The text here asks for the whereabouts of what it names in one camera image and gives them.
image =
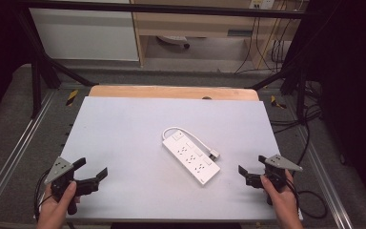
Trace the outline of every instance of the power switch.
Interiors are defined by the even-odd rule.
[[[191,141],[186,142],[186,144],[187,144],[190,148],[194,147],[194,143],[192,143]]]
[[[200,151],[200,149],[194,149],[194,152],[198,155],[198,156],[202,156],[203,152]]]
[[[213,163],[213,161],[209,158],[209,157],[204,157],[203,160],[208,164],[211,165]]]

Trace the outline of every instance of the gray carpet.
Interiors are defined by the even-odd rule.
[[[162,73],[145,71],[77,71],[84,77],[102,84],[137,84],[137,85],[174,85],[174,86],[209,86],[242,88],[258,82],[263,75],[233,75],[230,73]],[[62,76],[67,83],[72,83]],[[291,120],[288,109],[280,109],[270,104],[271,95],[277,99],[278,80],[268,89],[259,92],[260,99],[265,102],[270,119]],[[0,221],[33,224],[32,196],[35,184],[40,175],[52,166],[61,154],[62,144],[66,143],[66,133],[71,131],[70,124],[75,120],[83,97],[89,88],[79,90],[72,106],[65,103],[72,89],[55,91],[41,125],[37,129],[29,147],[23,154],[6,189],[0,197]],[[19,70],[10,89],[0,105],[0,169],[4,165],[17,140],[27,127],[31,115],[31,77],[27,69]],[[324,120],[316,119],[310,123],[312,141],[319,152],[325,168],[329,172],[334,186],[349,214],[355,228],[366,228],[366,191],[353,167],[339,162],[338,150],[332,141]],[[303,150],[303,142],[296,128],[275,135],[282,155],[297,161]],[[295,185],[299,191],[310,190],[322,195],[316,181],[314,171],[308,157],[302,161],[304,172],[295,175]],[[309,212],[319,215],[323,208],[319,201],[308,195],[302,196],[300,205]],[[325,219],[312,219],[304,216],[303,224],[307,228],[336,228],[336,222],[329,211]],[[242,227],[255,226],[245,223]]]

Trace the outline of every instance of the white power strip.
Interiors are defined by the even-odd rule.
[[[181,131],[176,131],[173,135],[166,138],[163,141],[163,144],[203,185],[220,170],[219,167]]]

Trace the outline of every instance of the finger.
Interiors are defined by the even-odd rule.
[[[271,198],[275,198],[278,195],[277,190],[273,186],[272,182],[267,179],[264,175],[260,176],[261,184],[264,187],[264,190],[269,194]]]
[[[71,200],[73,199],[73,196],[75,196],[76,192],[76,182],[73,181],[68,185],[68,188],[65,190],[64,195],[61,197],[58,203],[58,211],[61,213],[67,212],[68,205],[70,205]]]

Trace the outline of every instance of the white table surface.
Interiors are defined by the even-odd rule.
[[[202,186],[162,145],[178,126],[221,157]],[[83,196],[68,219],[101,221],[253,221],[275,219],[262,189],[246,186],[238,165],[263,174],[258,156],[279,154],[263,102],[85,97],[61,155],[85,157],[75,178],[108,167],[99,191]]]

